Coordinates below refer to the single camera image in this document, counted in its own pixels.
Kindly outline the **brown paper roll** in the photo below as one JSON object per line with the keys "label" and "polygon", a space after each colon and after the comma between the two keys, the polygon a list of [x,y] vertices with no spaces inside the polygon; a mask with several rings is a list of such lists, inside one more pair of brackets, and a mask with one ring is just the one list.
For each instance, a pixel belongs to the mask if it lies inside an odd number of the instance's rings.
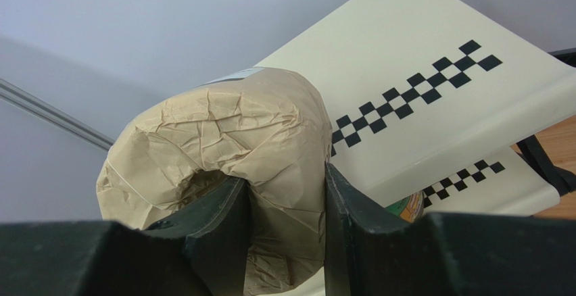
{"label": "brown paper roll", "polygon": [[325,163],[332,126],[296,72],[256,68],[150,107],[107,153],[96,184],[104,220],[144,229],[229,176],[249,183],[254,221],[245,295],[291,291],[325,259]]}

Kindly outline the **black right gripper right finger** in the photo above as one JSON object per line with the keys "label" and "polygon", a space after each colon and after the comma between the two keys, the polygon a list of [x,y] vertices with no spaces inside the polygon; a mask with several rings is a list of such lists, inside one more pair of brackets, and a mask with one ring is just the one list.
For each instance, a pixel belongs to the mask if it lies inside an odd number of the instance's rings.
{"label": "black right gripper right finger", "polygon": [[574,295],[575,222],[429,213],[407,222],[326,175],[327,295]]}

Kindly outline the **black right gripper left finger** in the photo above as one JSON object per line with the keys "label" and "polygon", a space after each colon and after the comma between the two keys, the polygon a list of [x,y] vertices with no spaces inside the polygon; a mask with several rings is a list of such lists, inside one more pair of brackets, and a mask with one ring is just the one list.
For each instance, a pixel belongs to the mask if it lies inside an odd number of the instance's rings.
{"label": "black right gripper left finger", "polygon": [[251,230],[247,182],[229,177],[133,230],[112,221],[1,226],[2,295],[241,295]]}

